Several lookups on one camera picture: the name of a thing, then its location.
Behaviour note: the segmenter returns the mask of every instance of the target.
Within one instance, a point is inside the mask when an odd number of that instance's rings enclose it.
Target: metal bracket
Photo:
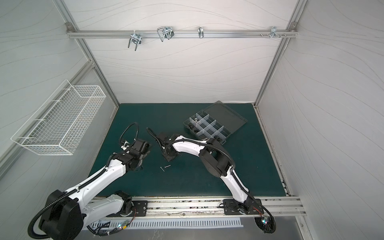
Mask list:
[[[297,31],[296,27],[297,27],[297,22],[291,22],[291,25],[289,26],[288,30],[289,31]]]
[[[65,23],[65,26],[67,28],[67,33],[73,33],[74,32],[74,27],[72,23]]]
[[[161,26],[157,29],[157,34],[160,37],[161,41],[164,41],[164,39],[167,37],[167,39],[171,39],[175,33],[173,32],[173,29],[171,26]]]
[[[277,35],[277,34],[276,34],[276,27],[275,27],[275,26],[272,27],[272,29],[271,29],[271,33],[268,34],[268,36],[269,36],[269,38],[274,38],[274,37],[279,38],[279,37],[281,37],[281,35]]]
[[[141,44],[141,36],[139,34],[136,34],[136,33],[131,34],[131,37],[130,37],[129,42],[128,42],[128,48],[131,45],[131,43],[136,44],[136,46],[135,46],[135,51],[136,51],[137,46],[139,44]]]
[[[197,31],[199,32],[199,38],[203,38],[204,37],[204,29],[203,27],[198,27]]]

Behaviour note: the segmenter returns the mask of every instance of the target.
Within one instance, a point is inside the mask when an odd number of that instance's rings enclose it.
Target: green tabletop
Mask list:
[[[150,127],[156,134],[179,133],[195,139],[184,127],[183,122],[209,105],[121,104],[90,175],[105,165],[109,155],[121,151],[118,139],[132,122],[140,124],[138,138],[149,141],[152,149],[143,161],[143,170],[127,172],[98,196],[109,196],[118,190],[132,196],[230,196],[231,193],[223,181],[212,176],[198,157],[183,153],[168,163],[161,155],[160,147],[146,132],[146,127]],[[253,106],[251,104],[227,104],[227,106],[248,120],[223,145],[236,162],[236,173],[240,180],[253,195],[285,196]],[[132,141],[135,131],[136,128],[133,126],[126,132],[124,138]]]

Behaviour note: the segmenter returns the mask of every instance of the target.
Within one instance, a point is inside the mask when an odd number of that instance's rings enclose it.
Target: white wire basket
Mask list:
[[[11,140],[37,155],[73,155],[105,97],[97,85],[66,80]]]

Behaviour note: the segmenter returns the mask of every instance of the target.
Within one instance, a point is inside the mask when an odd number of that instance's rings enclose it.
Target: black mounting plate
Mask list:
[[[257,210],[259,210],[262,214],[264,213],[264,210],[260,207],[262,206],[262,201],[260,199],[255,199],[256,202],[254,202],[252,199],[248,198],[251,202],[249,202],[247,205],[249,205],[249,210],[245,213],[247,215],[253,215],[253,214],[259,214],[258,211],[253,209],[252,207],[255,207]],[[240,211],[235,211],[235,209],[239,208],[239,202],[234,199],[224,199],[224,214],[225,215],[242,215]]]
[[[136,208],[136,217],[145,217],[147,214],[148,201],[132,201],[133,206]],[[124,217],[133,217],[135,213],[131,213]],[[107,217],[121,217],[120,214],[109,214]]]

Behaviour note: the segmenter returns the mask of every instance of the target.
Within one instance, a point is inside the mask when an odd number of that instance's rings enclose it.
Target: wire mesh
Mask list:
[[[105,94],[99,86],[70,86],[17,144],[38,155],[72,155]]]

